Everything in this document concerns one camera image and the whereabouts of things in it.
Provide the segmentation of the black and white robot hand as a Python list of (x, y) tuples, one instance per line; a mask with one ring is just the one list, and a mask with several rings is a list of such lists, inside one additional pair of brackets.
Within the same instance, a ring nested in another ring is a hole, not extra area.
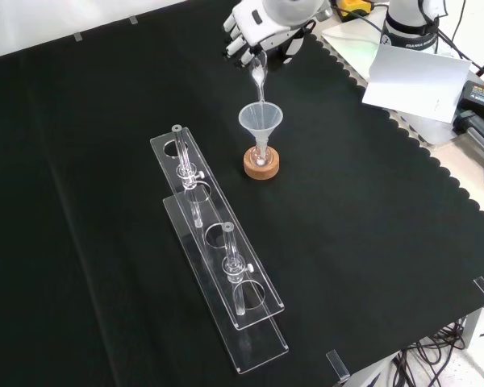
[(261, 53), (275, 70), (291, 62), (317, 22), (332, 16), (324, 0), (244, 0), (233, 7), (223, 23), (227, 47), (223, 56), (245, 68)]

